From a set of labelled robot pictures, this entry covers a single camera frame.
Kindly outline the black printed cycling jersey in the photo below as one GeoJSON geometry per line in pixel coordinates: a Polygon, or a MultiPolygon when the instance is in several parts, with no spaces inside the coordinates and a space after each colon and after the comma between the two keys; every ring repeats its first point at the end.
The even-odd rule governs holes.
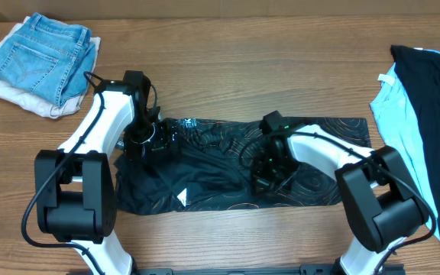
{"type": "Polygon", "coordinates": [[[257,191],[248,165],[266,144],[258,121],[166,118],[177,146],[150,160],[122,154],[115,161],[118,208],[136,215],[166,212],[326,206],[341,202],[337,183],[308,164],[300,164],[286,184],[257,191]]]}

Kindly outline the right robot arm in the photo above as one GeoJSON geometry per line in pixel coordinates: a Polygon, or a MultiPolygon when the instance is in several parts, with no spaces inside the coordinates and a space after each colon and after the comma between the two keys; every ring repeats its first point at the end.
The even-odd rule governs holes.
{"type": "Polygon", "coordinates": [[[388,264],[397,249],[416,243],[412,236],[434,222],[400,153],[350,144],[318,125],[292,125],[279,112],[260,122],[267,147],[251,164],[256,189],[278,192],[304,163],[331,177],[345,208],[354,238],[332,264],[303,264],[301,274],[403,274],[388,264]]]}

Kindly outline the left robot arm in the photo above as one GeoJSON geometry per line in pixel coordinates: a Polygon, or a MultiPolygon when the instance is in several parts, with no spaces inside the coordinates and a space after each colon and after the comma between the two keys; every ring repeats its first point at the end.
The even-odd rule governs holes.
{"type": "Polygon", "coordinates": [[[92,274],[136,274],[134,258],[114,231],[118,200],[109,159],[118,141],[124,156],[138,163],[163,163],[177,148],[178,134],[162,121],[160,107],[147,107],[155,88],[141,71],[123,79],[99,79],[86,117],[56,150],[34,161],[36,193],[29,209],[56,239],[54,247],[76,250],[92,274]]]}

